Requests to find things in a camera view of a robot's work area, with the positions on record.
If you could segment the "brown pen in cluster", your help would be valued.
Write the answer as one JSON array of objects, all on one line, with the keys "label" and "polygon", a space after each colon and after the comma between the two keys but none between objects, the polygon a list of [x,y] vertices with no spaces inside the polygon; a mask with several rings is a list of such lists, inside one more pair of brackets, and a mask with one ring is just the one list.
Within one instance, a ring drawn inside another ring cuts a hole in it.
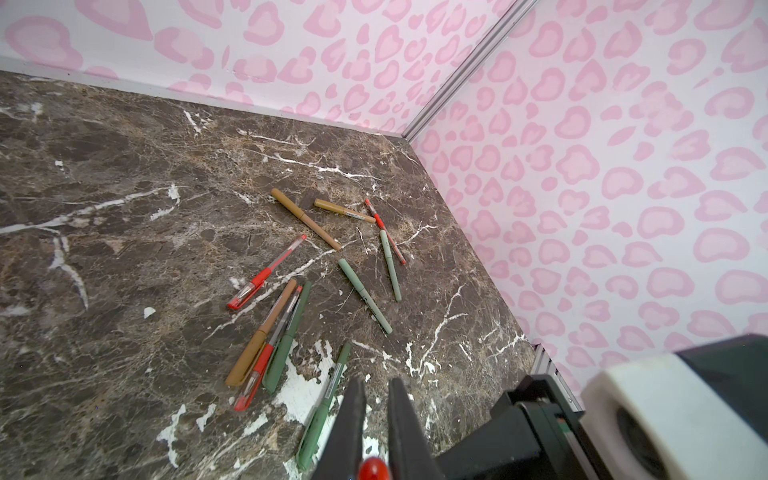
[{"label": "brown pen in cluster", "polygon": [[270,309],[266,319],[251,337],[249,343],[231,369],[225,380],[225,384],[227,386],[239,387],[245,382],[248,373],[253,368],[254,362],[256,361],[257,356],[265,343],[267,334],[274,326],[279,314],[287,305],[288,301],[293,295],[294,290],[297,288],[297,285],[298,282],[295,279],[288,281],[280,297]]}]

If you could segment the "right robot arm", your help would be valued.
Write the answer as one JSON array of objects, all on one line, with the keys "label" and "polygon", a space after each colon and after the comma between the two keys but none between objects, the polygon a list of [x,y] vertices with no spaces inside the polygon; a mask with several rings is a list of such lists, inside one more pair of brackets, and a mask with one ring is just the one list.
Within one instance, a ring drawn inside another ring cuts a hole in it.
[{"label": "right robot arm", "polygon": [[437,462],[448,479],[763,479],[767,340],[613,366],[580,410],[553,378],[529,375]]}]

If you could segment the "green pen front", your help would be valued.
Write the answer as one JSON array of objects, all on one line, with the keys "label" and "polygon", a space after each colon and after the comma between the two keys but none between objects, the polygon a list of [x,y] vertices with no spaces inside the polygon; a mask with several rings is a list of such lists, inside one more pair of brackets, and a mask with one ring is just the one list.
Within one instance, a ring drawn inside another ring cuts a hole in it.
[{"label": "green pen front", "polygon": [[296,456],[296,464],[300,471],[308,471],[312,465],[312,458],[318,451],[318,441],[329,414],[332,400],[342,378],[352,345],[346,342],[337,358],[328,384],[320,397],[320,402],[315,408],[308,426],[305,429],[299,450]]}]

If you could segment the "green pen centre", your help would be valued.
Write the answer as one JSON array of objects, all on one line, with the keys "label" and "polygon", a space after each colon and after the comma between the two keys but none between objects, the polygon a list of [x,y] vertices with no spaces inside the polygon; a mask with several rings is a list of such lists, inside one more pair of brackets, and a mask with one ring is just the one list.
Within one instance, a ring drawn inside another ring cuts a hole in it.
[{"label": "green pen centre", "polygon": [[390,323],[387,321],[386,317],[376,304],[376,302],[371,297],[370,293],[367,291],[366,287],[363,285],[362,281],[354,271],[354,269],[351,267],[351,265],[347,262],[346,259],[340,258],[338,260],[338,265],[341,268],[344,275],[347,277],[347,279],[350,281],[350,283],[353,285],[355,291],[358,293],[358,295],[362,298],[364,303],[367,305],[369,310],[372,312],[374,318],[382,328],[382,330],[387,334],[391,334],[393,332],[393,329],[390,325]]}]

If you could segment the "brown pen long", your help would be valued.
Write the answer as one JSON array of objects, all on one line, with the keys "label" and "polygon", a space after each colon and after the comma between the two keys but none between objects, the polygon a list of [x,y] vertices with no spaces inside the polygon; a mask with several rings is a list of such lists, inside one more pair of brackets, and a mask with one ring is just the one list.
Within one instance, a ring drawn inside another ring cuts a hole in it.
[{"label": "brown pen long", "polygon": [[304,212],[297,204],[295,204],[290,198],[288,198],[283,192],[277,188],[273,188],[270,191],[270,195],[279,202],[283,207],[290,211],[299,221],[309,227],[315,234],[322,238],[331,248],[336,251],[340,251],[342,246],[338,243],[330,234],[328,234],[322,227],[320,227],[314,220],[312,220],[306,212]]}]

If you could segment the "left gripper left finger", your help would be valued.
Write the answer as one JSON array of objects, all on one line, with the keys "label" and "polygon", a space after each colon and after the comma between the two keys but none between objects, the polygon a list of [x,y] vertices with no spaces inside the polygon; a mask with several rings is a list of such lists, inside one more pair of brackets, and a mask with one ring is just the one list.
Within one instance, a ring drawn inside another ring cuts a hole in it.
[{"label": "left gripper left finger", "polygon": [[366,417],[364,382],[356,376],[348,381],[343,402],[312,480],[357,479],[363,455],[363,425]]}]

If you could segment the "green pen in cluster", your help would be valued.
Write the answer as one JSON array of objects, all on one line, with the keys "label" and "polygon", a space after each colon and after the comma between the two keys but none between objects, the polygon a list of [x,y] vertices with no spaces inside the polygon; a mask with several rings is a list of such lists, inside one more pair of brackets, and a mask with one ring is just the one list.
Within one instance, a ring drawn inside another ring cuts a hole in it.
[{"label": "green pen in cluster", "polygon": [[300,293],[298,303],[295,306],[287,328],[285,329],[285,332],[283,333],[277,345],[277,349],[271,358],[270,364],[262,382],[262,386],[269,393],[274,393],[277,389],[278,383],[286,365],[287,357],[290,353],[297,330],[301,323],[303,312],[308,303],[312,286],[312,281],[307,281],[302,286],[302,291]]}]

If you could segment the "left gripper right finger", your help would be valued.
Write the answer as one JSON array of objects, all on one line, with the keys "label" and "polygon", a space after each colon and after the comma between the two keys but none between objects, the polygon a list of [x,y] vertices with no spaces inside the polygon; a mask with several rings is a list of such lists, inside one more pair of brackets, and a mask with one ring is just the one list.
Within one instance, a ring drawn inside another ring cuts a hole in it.
[{"label": "left gripper right finger", "polygon": [[388,385],[388,451],[393,479],[445,479],[422,431],[405,384],[396,377]]}]

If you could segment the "brown pen short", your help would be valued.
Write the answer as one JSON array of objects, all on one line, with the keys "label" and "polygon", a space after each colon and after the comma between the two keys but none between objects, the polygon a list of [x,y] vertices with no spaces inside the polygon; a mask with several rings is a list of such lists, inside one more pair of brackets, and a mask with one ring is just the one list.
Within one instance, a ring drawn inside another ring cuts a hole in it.
[{"label": "brown pen short", "polygon": [[372,217],[372,216],[356,212],[354,210],[351,210],[349,208],[346,208],[346,207],[343,207],[343,206],[331,203],[331,202],[326,201],[326,200],[315,199],[314,202],[313,202],[313,205],[315,207],[317,207],[317,208],[320,208],[320,209],[323,209],[323,210],[326,210],[326,211],[329,211],[329,212],[333,212],[333,213],[336,213],[336,214],[339,214],[339,215],[347,216],[347,217],[350,217],[350,218],[354,218],[356,220],[364,221],[364,222],[371,223],[371,224],[375,224],[376,223],[375,218]]}]

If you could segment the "green pen right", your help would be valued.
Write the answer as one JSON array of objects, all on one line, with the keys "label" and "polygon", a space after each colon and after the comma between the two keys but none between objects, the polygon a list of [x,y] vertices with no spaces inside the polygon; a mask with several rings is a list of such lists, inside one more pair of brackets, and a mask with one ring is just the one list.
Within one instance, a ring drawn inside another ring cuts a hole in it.
[{"label": "green pen right", "polygon": [[385,261],[386,261],[386,265],[387,265],[387,270],[388,270],[388,274],[389,274],[389,278],[390,278],[390,282],[391,282],[394,298],[395,298],[396,302],[401,302],[402,301],[402,294],[401,294],[401,290],[400,290],[400,286],[399,286],[399,281],[398,281],[398,278],[397,278],[397,272],[396,272],[396,269],[395,269],[392,249],[391,249],[390,243],[389,243],[389,241],[388,241],[388,239],[386,237],[386,234],[383,231],[381,231],[381,230],[379,231],[379,236],[380,236],[380,241],[381,241],[381,244],[382,244],[382,250],[383,250],[383,253],[384,253],[384,257],[385,257]]}]

